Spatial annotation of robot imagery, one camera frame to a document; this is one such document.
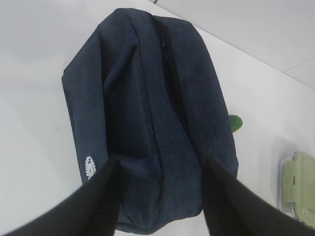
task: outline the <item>white surface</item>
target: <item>white surface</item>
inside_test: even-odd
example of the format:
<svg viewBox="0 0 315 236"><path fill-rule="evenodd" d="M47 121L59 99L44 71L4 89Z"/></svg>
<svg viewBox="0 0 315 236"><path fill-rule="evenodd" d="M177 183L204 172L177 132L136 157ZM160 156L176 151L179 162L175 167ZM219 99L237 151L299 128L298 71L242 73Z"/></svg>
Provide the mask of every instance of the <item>white surface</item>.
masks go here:
<svg viewBox="0 0 315 236"><path fill-rule="evenodd" d="M284 73L315 89L315 58L286 70Z"/></svg>
<svg viewBox="0 0 315 236"><path fill-rule="evenodd" d="M0 172L0 234L80 185L61 76L97 24L118 7L172 16L147 0L0 2L0 162L5 169ZM238 178L275 205L278 160L297 150L315 155L315 91L199 32L229 112L244 120L235 134ZM200 215L154 235L205 236L207 228Z"/></svg>
<svg viewBox="0 0 315 236"><path fill-rule="evenodd" d="M280 71L315 57L313 0L158 0L157 5Z"/></svg>

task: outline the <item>navy blue backpack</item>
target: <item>navy blue backpack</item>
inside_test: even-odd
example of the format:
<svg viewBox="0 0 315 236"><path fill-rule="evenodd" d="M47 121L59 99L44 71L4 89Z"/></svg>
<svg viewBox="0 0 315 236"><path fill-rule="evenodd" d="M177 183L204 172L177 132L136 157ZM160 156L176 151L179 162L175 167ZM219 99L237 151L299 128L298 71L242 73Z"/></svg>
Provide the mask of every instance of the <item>navy blue backpack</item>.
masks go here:
<svg viewBox="0 0 315 236"><path fill-rule="evenodd" d="M83 186L10 236L149 235L202 210L212 236L314 235L236 180L223 95L191 23L117 9L62 81Z"/></svg>
<svg viewBox="0 0 315 236"><path fill-rule="evenodd" d="M188 22L118 9L63 76L82 181L122 166L117 229L152 234L202 211L201 166L234 176L229 118L206 46Z"/></svg>

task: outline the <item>white logo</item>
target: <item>white logo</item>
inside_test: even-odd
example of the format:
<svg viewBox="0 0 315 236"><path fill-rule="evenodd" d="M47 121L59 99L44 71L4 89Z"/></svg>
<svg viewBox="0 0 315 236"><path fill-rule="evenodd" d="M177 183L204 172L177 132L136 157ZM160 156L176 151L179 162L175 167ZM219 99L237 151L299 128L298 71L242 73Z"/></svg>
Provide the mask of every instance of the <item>white logo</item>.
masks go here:
<svg viewBox="0 0 315 236"><path fill-rule="evenodd" d="M85 160L85 173L87 174L88 179L90 179L96 172L96 167L93 159L88 156Z"/></svg>

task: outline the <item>green lid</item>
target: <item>green lid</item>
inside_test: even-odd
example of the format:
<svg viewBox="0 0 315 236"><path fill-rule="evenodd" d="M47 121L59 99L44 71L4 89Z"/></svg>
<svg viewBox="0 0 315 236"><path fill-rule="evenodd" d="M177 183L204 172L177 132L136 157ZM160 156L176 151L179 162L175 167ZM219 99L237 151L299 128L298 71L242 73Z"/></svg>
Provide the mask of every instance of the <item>green lid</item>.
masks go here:
<svg viewBox="0 0 315 236"><path fill-rule="evenodd" d="M229 115L229 118L232 127L232 132L235 133L242 127L243 121L239 116L236 115Z"/></svg>

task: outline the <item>plastic container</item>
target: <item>plastic container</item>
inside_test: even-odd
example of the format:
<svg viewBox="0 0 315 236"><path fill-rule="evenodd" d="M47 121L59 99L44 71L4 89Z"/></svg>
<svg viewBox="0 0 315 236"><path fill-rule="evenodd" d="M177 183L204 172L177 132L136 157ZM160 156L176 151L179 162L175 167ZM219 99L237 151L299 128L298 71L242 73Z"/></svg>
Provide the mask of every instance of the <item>plastic container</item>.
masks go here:
<svg viewBox="0 0 315 236"><path fill-rule="evenodd" d="M315 158L296 152L279 170L279 210L315 228Z"/></svg>

